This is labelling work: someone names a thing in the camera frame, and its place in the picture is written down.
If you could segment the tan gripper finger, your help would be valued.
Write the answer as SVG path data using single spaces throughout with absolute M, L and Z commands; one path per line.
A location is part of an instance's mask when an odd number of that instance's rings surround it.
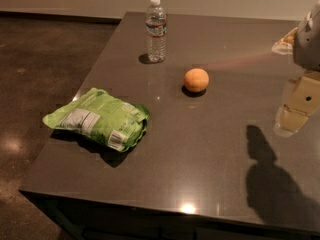
M 289 79 L 282 95 L 274 132 L 282 137 L 296 134 L 320 109 L 320 72 L 305 71 L 297 79 Z

